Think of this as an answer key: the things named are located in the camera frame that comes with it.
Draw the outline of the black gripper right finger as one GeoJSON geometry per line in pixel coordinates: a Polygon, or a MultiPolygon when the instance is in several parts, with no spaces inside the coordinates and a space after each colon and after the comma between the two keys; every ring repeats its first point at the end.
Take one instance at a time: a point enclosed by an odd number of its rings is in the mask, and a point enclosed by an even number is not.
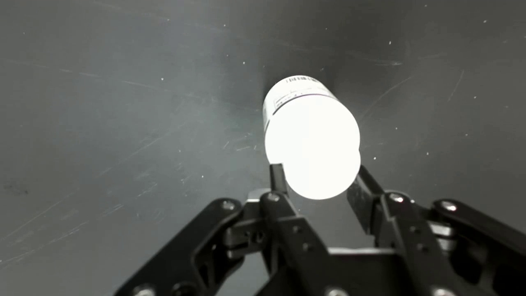
{"type": "Polygon", "coordinates": [[[526,296],[526,233],[459,201],[419,205],[362,166],[347,201],[376,248],[389,248],[417,296],[526,296]]]}

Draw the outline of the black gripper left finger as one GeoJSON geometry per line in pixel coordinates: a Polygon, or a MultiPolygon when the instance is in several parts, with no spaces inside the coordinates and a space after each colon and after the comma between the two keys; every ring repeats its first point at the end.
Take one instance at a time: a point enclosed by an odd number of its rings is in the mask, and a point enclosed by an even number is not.
{"type": "Polygon", "coordinates": [[[327,263],[327,250],[293,209],[281,164],[269,166],[269,187],[255,199],[205,205],[113,296],[215,296],[251,253],[268,271],[256,296],[325,294],[317,263],[327,263]]]}

